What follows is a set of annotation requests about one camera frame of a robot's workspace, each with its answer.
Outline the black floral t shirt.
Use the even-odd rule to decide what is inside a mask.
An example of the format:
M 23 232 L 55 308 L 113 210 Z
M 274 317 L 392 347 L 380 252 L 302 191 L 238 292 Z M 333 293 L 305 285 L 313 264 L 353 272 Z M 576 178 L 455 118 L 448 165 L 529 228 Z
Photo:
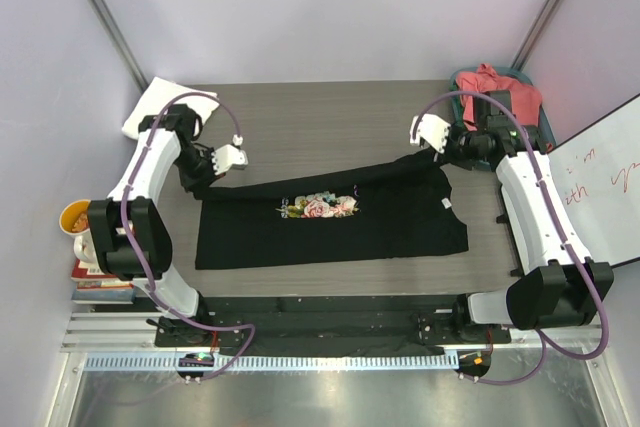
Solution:
M 452 188 L 433 154 L 243 187 L 210 187 L 195 267 L 202 271 L 390 258 L 468 250 Z

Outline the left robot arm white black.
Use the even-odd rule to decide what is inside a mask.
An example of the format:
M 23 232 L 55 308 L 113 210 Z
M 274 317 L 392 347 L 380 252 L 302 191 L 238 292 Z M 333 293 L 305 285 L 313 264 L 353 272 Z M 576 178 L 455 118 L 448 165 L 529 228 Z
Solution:
M 89 203 L 88 221 L 102 272 L 130 281 L 162 312 L 161 329 L 178 328 L 200 346 L 215 328 L 200 292 L 173 265 L 173 244 L 156 202 L 170 168 L 193 192 L 219 177 L 213 151 L 197 145 L 201 116 L 185 104 L 148 115 L 139 126 L 134 155 L 117 186 L 104 200 Z

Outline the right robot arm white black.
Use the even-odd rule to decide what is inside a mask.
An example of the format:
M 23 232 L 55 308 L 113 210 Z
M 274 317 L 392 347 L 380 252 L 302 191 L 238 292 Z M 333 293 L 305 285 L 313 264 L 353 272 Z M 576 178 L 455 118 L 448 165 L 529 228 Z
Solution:
M 598 262 L 581 242 L 555 188 L 550 160 L 533 126 L 523 126 L 497 95 L 474 93 L 490 107 L 487 120 L 469 131 L 427 111 L 414 118 L 411 141 L 429 145 L 445 163 L 490 164 L 505 207 L 501 221 L 515 240 L 521 272 L 506 289 L 464 294 L 451 318 L 457 338 L 472 342 L 489 324 L 535 330 L 585 326 L 598 319 L 600 340 L 592 357 L 608 345 L 610 326 L 603 300 L 613 284 L 611 266 Z

